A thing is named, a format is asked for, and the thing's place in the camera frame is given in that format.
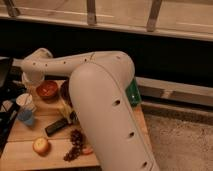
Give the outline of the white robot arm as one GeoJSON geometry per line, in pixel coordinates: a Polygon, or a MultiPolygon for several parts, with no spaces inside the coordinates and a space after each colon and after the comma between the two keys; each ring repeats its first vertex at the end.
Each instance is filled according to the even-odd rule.
{"type": "Polygon", "coordinates": [[[24,79],[46,75],[69,79],[69,95],[102,171],[160,171],[133,115],[126,89],[135,75],[121,51],[99,51],[55,58],[40,48],[21,63],[24,79]]]}

